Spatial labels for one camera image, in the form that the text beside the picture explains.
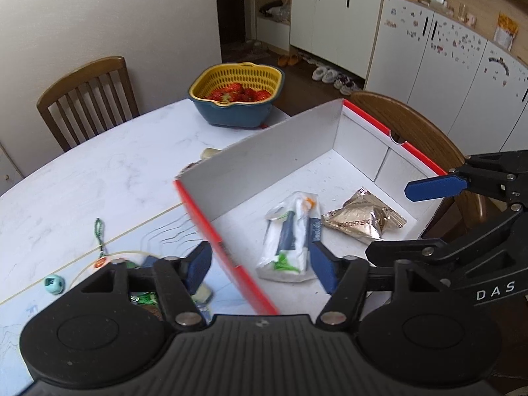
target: orange slipper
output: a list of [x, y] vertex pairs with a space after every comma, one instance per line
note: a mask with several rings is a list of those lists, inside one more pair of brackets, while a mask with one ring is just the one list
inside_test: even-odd
[[296, 65], [300, 61], [299, 55], [291, 55], [290, 59], [288, 60], [288, 65]]
[[288, 65], [288, 55], [279, 56], [279, 60], [277, 61], [277, 65], [279, 67], [286, 67]]

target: teal toy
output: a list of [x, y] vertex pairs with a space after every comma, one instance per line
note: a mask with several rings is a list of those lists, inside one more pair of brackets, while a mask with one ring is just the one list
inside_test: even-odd
[[64, 279], [57, 274], [51, 274], [44, 279], [44, 287], [52, 295], [60, 295], [64, 290]]

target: gold foil wrapper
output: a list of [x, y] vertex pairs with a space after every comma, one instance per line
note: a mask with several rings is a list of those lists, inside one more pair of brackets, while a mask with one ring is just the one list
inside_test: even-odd
[[381, 240], [387, 228], [401, 228], [407, 221], [364, 187], [339, 210], [323, 214], [323, 225], [369, 244]]

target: fruit basket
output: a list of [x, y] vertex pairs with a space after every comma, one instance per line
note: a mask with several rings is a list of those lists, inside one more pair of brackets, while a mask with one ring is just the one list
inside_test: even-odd
[[[271, 95], [255, 102], [219, 102], [207, 97], [219, 88], [241, 83], [244, 88], [268, 91]], [[205, 70], [189, 88], [189, 97], [200, 114], [212, 125], [255, 128], [268, 117], [273, 101], [281, 93], [284, 73], [269, 65], [250, 62], [220, 64]]]

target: door handle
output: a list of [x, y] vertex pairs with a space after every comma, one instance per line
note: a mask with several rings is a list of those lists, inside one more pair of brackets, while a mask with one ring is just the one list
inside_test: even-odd
[[422, 37], [425, 36], [426, 34], [426, 29], [427, 29], [427, 23], [429, 22], [429, 16], [426, 17], [426, 23], [425, 25], [423, 26], [423, 33], [422, 33]]
[[432, 36], [431, 36], [431, 40], [435, 38], [435, 33], [436, 33], [436, 27], [438, 25], [438, 21], [435, 22], [435, 27], [433, 28], [432, 30]]

